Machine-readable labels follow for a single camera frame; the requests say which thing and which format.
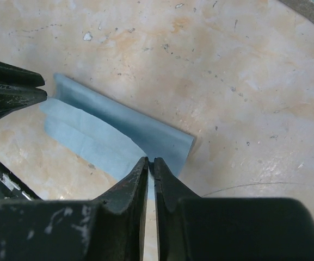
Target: table surface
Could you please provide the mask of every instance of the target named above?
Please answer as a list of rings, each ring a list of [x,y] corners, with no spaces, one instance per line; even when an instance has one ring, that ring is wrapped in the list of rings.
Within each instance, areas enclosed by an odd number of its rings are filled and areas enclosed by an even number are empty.
[[[314,217],[314,25],[277,0],[0,0],[0,61],[50,95],[64,73],[194,135],[180,179],[201,196],[292,197]],[[44,119],[35,105],[0,120],[0,161],[40,197],[117,182]],[[149,201],[145,260],[156,242]]]

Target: stained surface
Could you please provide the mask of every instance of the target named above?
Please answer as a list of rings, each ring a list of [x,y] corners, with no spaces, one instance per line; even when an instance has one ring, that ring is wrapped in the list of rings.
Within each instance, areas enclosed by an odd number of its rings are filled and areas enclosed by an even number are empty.
[[[292,197],[314,217],[314,25],[279,1],[0,1],[0,60],[42,74],[50,94],[64,73],[194,135],[180,179],[197,194]],[[0,160],[39,196],[116,183],[44,119],[36,105],[0,120]]]

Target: beige table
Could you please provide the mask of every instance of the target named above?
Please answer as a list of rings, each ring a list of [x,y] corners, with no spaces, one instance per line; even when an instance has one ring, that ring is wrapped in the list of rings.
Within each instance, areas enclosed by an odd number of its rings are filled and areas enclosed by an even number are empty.
[[[314,25],[277,0],[0,1],[0,61],[41,73],[50,95],[61,72],[193,134],[180,179],[199,195],[292,197],[314,217]],[[39,196],[117,182],[44,119],[36,105],[0,120],[0,160]],[[155,232],[149,202],[145,260]]]

